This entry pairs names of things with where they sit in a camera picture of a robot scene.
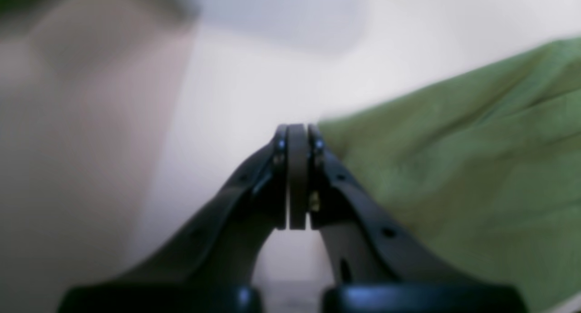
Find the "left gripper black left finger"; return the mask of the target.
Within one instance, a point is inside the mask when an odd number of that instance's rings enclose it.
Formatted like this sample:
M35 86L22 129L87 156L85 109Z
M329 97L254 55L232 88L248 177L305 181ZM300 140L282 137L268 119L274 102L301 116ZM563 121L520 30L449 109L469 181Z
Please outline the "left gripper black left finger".
M286 224L288 137L249 156L170 240L112 280L70 289L60 313L263 313L251 285L260 249Z

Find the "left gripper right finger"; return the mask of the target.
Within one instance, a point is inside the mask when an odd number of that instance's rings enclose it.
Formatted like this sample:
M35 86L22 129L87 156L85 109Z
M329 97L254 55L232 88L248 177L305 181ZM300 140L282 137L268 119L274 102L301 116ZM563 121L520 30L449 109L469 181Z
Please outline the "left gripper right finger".
M453 268L384 211L325 145L297 127L297 227L320 233L334 286L322 313L525 313L512 286Z

